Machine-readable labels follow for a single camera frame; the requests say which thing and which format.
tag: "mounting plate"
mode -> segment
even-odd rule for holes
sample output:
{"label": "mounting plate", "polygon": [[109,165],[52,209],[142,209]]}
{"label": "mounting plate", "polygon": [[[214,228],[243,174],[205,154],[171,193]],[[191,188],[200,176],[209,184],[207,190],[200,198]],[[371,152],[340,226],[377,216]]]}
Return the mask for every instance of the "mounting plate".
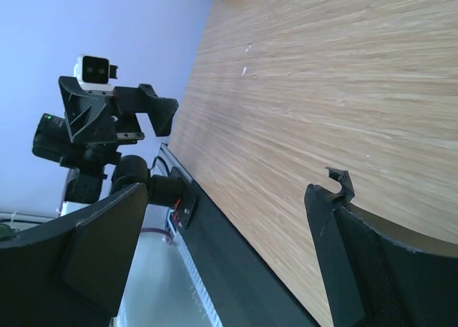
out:
{"label": "mounting plate", "polygon": [[197,206],[198,196],[193,190],[191,184],[187,181],[177,167],[172,167],[170,171],[170,177],[179,178],[185,182],[185,189],[183,190],[180,198],[180,204],[176,208],[178,220],[181,223],[181,228],[187,229],[190,224],[191,218],[193,217],[194,209]]}

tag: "white camera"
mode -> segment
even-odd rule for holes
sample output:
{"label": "white camera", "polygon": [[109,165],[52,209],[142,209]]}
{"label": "white camera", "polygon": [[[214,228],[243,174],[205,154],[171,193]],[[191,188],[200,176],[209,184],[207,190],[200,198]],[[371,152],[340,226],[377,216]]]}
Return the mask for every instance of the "white camera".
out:
{"label": "white camera", "polygon": [[74,76],[84,91],[110,92],[113,86],[108,81],[117,79],[117,66],[103,57],[82,55],[74,67]]}

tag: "camera lens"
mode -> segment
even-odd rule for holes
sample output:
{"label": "camera lens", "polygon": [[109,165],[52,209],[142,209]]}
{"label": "camera lens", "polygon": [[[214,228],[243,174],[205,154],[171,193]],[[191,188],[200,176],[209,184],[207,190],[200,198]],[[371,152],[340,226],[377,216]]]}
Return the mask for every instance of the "camera lens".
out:
{"label": "camera lens", "polygon": [[109,61],[102,57],[82,58],[82,79],[83,82],[92,84],[108,84]]}

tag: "wooden table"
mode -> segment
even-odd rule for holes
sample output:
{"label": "wooden table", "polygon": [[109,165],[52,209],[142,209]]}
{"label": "wooden table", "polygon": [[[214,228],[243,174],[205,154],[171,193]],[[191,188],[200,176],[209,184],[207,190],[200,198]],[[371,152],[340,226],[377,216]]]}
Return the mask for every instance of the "wooden table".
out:
{"label": "wooden table", "polygon": [[170,149],[322,326],[310,182],[458,243],[458,0],[215,0]]}

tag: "light purple wall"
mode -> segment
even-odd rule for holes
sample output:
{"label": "light purple wall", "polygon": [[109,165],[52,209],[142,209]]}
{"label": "light purple wall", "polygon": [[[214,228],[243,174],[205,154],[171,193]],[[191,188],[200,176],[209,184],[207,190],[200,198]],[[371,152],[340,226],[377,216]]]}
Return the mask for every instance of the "light purple wall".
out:
{"label": "light purple wall", "polygon": [[[181,99],[212,0],[0,0],[0,210],[55,214],[67,170],[31,153],[43,112],[63,115],[57,78],[77,56],[120,66],[118,85],[150,83]],[[160,141],[124,154],[151,164]]]}

